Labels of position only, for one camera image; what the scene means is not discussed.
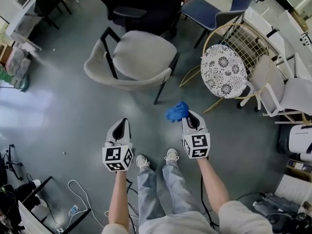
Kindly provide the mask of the person's left forearm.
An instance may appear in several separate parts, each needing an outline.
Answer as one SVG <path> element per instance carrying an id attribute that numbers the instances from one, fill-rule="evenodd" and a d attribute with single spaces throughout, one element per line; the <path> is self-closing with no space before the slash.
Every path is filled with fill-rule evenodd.
<path id="1" fill-rule="evenodd" d="M 116 174 L 113 194 L 109 207 L 109 224 L 119 224 L 129 231 L 129 210 L 126 181 L 126 171 L 118 171 Z"/>

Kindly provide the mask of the black tripod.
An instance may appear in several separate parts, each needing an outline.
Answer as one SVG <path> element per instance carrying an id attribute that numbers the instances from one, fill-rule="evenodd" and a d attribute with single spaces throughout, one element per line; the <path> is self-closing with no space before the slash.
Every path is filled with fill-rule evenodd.
<path id="1" fill-rule="evenodd" d="M 3 156 L 0 154 L 0 169 L 2 174 L 5 176 L 5 183 L 7 183 L 7 172 L 6 170 L 11 171 L 14 176 L 17 178 L 19 181 L 23 181 L 23 177 L 19 176 L 14 168 L 15 166 L 23 167 L 23 164 L 21 162 L 14 162 L 12 160 L 12 154 L 11 150 L 16 149 L 14 144 L 9 144 L 8 149 L 4 150 Z"/>

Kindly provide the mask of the person's left white shoe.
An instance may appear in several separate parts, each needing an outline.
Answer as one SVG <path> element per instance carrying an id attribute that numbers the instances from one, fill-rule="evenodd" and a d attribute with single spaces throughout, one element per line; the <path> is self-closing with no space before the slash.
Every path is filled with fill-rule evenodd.
<path id="1" fill-rule="evenodd" d="M 137 167 L 141 168 L 148 168 L 150 167 L 150 162 L 144 155 L 138 155 L 136 157 L 136 165 Z"/>

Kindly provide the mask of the black frame glass table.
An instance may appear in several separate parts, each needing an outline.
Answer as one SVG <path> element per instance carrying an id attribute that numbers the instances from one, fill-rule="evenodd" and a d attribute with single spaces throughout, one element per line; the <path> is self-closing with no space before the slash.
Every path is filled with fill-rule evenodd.
<path id="1" fill-rule="evenodd" d="M 37 192 L 39 192 L 53 177 L 49 176 L 46 180 L 44 180 L 23 202 L 22 204 L 26 203 L 30 197 L 34 196 Z M 83 214 L 75 220 L 71 225 L 69 225 L 68 228 L 66 228 L 61 234 L 69 234 L 89 213 L 91 212 L 91 209 L 87 209 L 83 212 Z"/>

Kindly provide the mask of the person's right leg in jeans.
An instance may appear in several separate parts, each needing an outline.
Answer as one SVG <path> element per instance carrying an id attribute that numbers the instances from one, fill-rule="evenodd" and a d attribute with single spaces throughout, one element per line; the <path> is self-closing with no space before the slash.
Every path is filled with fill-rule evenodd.
<path id="1" fill-rule="evenodd" d="M 200 212 L 200 208 L 174 160 L 166 161 L 162 168 L 166 186 L 171 195 L 173 214 Z"/>

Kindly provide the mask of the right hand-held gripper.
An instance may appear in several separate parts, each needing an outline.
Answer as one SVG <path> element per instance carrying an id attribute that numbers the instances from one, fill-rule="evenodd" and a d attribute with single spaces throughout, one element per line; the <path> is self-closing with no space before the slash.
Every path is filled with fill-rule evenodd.
<path id="1" fill-rule="evenodd" d="M 189 116 L 182 119 L 182 146 L 191 159 L 206 158 L 211 147 L 210 133 L 202 116 L 189 110 Z"/>

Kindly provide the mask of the person's right forearm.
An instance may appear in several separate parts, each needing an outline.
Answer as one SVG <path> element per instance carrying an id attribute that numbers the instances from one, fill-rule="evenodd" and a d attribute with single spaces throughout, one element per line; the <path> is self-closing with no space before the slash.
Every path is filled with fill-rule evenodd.
<path id="1" fill-rule="evenodd" d="M 220 208 L 230 201 L 228 190 L 207 158 L 198 158 L 197 162 L 203 177 L 209 203 L 212 210 L 218 213 Z"/>

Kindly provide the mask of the green plastic tray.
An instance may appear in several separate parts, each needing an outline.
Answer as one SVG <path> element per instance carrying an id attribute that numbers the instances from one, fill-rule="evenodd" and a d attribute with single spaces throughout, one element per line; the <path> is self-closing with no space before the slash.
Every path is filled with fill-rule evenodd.
<path id="1" fill-rule="evenodd" d="M 22 81 L 22 86 L 20 88 L 21 92 L 25 92 L 29 88 L 29 75 L 26 75 L 25 78 Z"/>

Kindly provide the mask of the stack of green boxes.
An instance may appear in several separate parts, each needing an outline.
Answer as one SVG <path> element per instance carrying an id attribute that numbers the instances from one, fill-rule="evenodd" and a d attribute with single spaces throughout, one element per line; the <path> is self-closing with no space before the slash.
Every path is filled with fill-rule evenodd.
<path id="1" fill-rule="evenodd" d="M 6 69 L 3 66 L 0 66 L 0 81 L 4 81 L 8 84 L 11 84 L 12 76 L 10 76 Z"/>

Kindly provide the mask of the white table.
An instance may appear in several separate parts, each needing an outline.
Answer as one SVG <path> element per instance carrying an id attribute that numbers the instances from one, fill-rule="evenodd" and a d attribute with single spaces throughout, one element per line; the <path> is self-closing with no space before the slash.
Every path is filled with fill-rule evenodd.
<path id="1" fill-rule="evenodd" d="M 27 0 L 6 28 L 6 35 L 20 44 L 28 43 L 39 51 L 41 47 L 33 43 L 29 36 L 34 27 L 43 19 L 35 12 L 37 0 Z"/>

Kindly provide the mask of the white monitor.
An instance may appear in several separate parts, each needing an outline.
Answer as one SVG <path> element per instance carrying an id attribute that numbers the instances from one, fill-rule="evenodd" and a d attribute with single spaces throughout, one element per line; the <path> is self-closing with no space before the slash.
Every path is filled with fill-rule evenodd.
<path id="1" fill-rule="evenodd" d="M 54 234 L 46 226 L 44 226 L 20 201 L 18 201 L 18 206 L 22 226 L 28 234 Z"/>

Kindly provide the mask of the light wooden frame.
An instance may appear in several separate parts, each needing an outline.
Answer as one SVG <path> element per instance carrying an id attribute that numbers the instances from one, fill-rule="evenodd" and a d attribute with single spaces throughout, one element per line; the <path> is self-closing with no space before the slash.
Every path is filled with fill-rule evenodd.
<path id="1" fill-rule="evenodd" d="M 278 120 L 275 121 L 275 124 L 282 125 L 282 124 L 291 124 L 291 125 L 305 125 L 305 126 L 312 126 L 312 116 L 308 116 L 307 114 L 300 112 L 300 111 L 293 111 L 293 112 L 282 112 L 278 113 L 277 116 L 281 116 L 286 120 Z"/>

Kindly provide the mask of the black equipment pile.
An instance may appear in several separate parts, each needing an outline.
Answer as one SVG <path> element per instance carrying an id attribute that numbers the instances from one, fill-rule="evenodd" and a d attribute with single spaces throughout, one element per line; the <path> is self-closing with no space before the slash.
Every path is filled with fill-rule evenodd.
<path id="1" fill-rule="evenodd" d="M 312 234 L 312 214 L 303 207 L 271 193 L 261 197 L 253 207 L 269 221 L 274 234 Z"/>

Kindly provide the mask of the person's cream shirt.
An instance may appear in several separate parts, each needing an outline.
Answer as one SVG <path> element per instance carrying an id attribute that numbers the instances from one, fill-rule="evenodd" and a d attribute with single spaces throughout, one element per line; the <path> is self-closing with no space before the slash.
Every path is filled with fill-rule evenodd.
<path id="1" fill-rule="evenodd" d="M 167 215 L 146 221 L 139 234 L 273 234 L 269 221 L 239 201 L 225 203 L 218 212 L 219 232 L 199 212 Z"/>

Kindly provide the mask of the blue shell chair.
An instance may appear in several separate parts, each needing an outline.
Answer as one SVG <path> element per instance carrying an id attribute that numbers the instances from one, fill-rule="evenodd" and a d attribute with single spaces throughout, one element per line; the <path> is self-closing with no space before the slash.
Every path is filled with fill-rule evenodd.
<path id="1" fill-rule="evenodd" d="M 241 16 L 249 8 L 250 4 L 250 0 L 232 0 L 229 11 L 221 11 L 205 0 L 189 0 L 183 4 L 180 13 L 204 29 L 194 48 L 198 47 L 206 34 Z"/>

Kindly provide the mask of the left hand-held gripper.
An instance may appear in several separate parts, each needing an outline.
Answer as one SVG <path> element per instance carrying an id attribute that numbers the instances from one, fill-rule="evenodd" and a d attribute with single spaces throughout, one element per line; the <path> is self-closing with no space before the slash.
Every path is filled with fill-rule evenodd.
<path id="1" fill-rule="evenodd" d="M 131 144 L 131 128 L 127 118 L 118 120 L 108 130 L 102 162 L 110 172 L 128 171 L 134 154 Z"/>

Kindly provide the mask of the grey upholstered armchair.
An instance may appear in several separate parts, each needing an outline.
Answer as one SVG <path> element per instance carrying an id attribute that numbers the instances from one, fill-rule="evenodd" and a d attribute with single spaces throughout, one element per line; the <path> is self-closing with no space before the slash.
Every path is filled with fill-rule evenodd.
<path id="1" fill-rule="evenodd" d="M 177 48 L 160 36 L 134 30 L 119 37 L 107 27 L 85 62 L 84 71 L 95 82 L 125 91 L 158 86 L 157 104 L 178 59 Z"/>

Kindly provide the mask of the plastic wrapped bundle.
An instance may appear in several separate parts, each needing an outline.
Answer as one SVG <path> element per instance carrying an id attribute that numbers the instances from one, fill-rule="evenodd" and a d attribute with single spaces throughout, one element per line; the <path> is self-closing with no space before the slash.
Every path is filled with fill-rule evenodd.
<path id="1" fill-rule="evenodd" d="M 5 69 L 10 77 L 9 84 L 17 86 L 26 76 L 31 60 L 29 53 L 18 47 L 13 47 L 11 54 L 5 64 Z"/>

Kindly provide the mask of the blue cloth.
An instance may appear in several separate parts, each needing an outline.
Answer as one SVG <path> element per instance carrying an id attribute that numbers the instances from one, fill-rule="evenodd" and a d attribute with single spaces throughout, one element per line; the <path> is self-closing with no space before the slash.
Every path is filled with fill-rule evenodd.
<path id="1" fill-rule="evenodd" d="M 166 112 L 166 118 L 171 122 L 180 122 L 189 116 L 188 105 L 181 101 Z"/>

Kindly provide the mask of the person's white shoe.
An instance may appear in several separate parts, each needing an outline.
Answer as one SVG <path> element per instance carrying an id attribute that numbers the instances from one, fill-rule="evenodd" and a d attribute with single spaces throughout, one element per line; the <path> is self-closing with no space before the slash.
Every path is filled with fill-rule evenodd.
<path id="1" fill-rule="evenodd" d="M 137 167 L 141 168 L 148 168 L 150 167 L 150 162 L 144 155 L 138 155 L 136 157 L 136 165 Z"/>
<path id="2" fill-rule="evenodd" d="M 179 160 L 179 155 L 178 155 L 176 149 L 169 148 L 168 151 L 167 151 L 166 156 L 164 157 L 164 159 L 165 159 L 166 162 L 168 162 L 168 161 L 177 162 Z"/>

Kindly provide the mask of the white ribbed sheet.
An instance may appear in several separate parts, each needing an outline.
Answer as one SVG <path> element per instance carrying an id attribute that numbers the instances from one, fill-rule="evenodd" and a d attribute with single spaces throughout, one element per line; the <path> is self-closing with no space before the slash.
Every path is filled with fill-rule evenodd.
<path id="1" fill-rule="evenodd" d="M 312 205 L 312 183 L 289 175 L 283 175 L 274 194 L 300 206 L 304 202 Z"/>

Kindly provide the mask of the white and black appliance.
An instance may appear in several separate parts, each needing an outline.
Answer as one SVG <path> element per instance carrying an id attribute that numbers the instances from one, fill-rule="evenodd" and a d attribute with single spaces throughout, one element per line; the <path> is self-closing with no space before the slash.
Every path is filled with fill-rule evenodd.
<path id="1" fill-rule="evenodd" d="M 312 125 L 280 125 L 277 151 L 291 159 L 312 164 Z"/>

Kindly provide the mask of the black garment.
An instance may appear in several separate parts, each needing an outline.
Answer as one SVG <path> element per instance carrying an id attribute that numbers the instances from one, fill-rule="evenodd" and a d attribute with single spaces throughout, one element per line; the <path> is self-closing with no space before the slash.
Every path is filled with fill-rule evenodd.
<path id="1" fill-rule="evenodd" d="M 0 188 L 0 210 L 8 217 L 13 227 L 21 223 L 18 202 L 23 202 L 40 185 L 41 181 L 36 179 L 15 189 L 9 184 Z"/>

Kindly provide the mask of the person's right white shoe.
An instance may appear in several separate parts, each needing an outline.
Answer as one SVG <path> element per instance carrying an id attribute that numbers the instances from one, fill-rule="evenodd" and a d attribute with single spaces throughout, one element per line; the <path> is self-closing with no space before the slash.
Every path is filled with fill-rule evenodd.
<path id="1" fill-rule="evenodd" d="M 176 149 L 169 148 L 168 151 L 167 151 L 166 156 L 164 157 L 164 159 L 165 159 L 166 162 L 168 162 L 168 161 L 177 162 L 179 160 L 179 155 L 178 155 Z"/>

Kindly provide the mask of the open cardboard box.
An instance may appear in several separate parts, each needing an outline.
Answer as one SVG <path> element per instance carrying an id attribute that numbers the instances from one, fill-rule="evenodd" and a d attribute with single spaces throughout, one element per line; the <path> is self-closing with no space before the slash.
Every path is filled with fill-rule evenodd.
<path id="1" fill-rule="evenodd" d="M 285 175 L 312 183 L 312 165 L 289 159 Z"/>

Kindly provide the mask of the person's left leg in jeans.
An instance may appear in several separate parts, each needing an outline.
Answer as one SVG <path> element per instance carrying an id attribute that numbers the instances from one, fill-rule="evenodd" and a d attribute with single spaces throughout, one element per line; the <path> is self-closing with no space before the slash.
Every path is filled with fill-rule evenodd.
<path id="1" fill-rule="evenodd" d="M 156 174 L 150 167 L 142 167 L 137 175 L 139 226 L 166 214 L 160 204 L 156 188 Z"/>

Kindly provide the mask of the white frame office chair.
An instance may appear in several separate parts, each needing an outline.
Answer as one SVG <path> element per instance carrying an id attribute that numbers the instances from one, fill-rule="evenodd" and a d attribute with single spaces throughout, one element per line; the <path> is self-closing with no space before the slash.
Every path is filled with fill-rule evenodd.
<path id="1" fill-rule="evenodd" d="M 268 116 L 293 110 L 312 117 L 312 81 L 283 77 L 267 55 L 262 55 L 252 72 L 250 81 Z"/>

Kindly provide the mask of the dark plain chair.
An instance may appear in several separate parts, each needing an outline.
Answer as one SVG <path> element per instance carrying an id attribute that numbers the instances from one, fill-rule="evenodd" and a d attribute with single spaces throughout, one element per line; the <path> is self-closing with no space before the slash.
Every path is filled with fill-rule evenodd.
<path id="1" fill-rule="evenodd" d="M 54 26 L 59 30 L 59 27 L 49 18 L 50 13 L 56 8 L 62 14 L 59 4 L 62 3 L 68 13 L 71 15 L 71 10 L 64 0 L 36 0 L 34 12 L 44 19 L 48 25 Z"/>

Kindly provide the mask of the person's leg in jeans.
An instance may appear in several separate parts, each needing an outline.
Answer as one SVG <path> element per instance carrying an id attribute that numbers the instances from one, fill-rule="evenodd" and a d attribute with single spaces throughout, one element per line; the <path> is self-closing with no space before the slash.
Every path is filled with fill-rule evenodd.
<path id="1" fill-rule="evenodd" d="M 162 168 L 166 186 L 171 195 L 173 214 L 200 212 L 200 208 L 174 160 L 166 161 Z"/>
<path id="2" fill-rule="evenodd" d="M 156 174 L 150 167 L 142 167 L 137 175 L 139 226 L 166 214 L 160 204 L 156 188 Z"/>

